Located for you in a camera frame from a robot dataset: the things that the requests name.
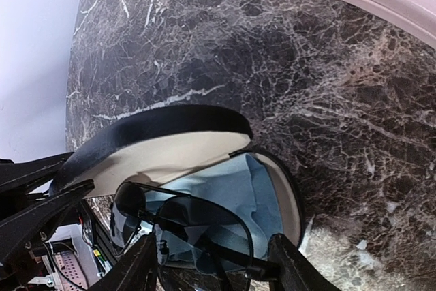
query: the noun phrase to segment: open glasses case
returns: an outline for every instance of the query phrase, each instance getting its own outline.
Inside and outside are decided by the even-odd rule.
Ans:
[[[50,193],[87,179],[95,184],[87,197],[115,194],[124,181],[162,186],[246,152],[267,169],[283,233],[299,246],[305,221],[297,186],[282,161],[266,151],[250,150],[252,137],[248,120],[227,108],[148,110],[117,121],[84,143],[53,179]]]

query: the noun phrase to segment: white wall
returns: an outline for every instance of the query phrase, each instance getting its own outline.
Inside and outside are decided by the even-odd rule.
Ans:
[[[69,52],[79,0],[0,0],[0,158],[65,151]]]

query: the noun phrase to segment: glasses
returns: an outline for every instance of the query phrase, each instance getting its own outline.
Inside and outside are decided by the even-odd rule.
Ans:
[[[169,198],[156,202],[156,192]],[[110,221],[112,245],[118,255],[129,246],[142,222],[150,224],[156,236],[161,281],[171,276],[184,283],[192,279],[191,286],[201,290],[216,290],[218,282],[218,290],[233,291],[248,290],[251,278],[278,277],[277,265],[254,258],[247,225],[218,204],[160,187],[121,184]]]

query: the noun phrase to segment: dark marble surface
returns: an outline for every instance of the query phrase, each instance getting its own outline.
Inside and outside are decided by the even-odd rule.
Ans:
[[[81,0],[68,148],[149,108],[233,108],[298,177],[301,251],[330,281],[436,290],[435,64],[339,0]]]

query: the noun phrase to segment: brown marble table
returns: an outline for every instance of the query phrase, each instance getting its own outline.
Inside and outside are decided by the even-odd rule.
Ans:
[[[149,108],[233,108],[298,178],[300,250],[323,275],[436,290],[435,65],[339,0],[80,0],[68,148]],[[108,200],[91,203],[106,220]]]

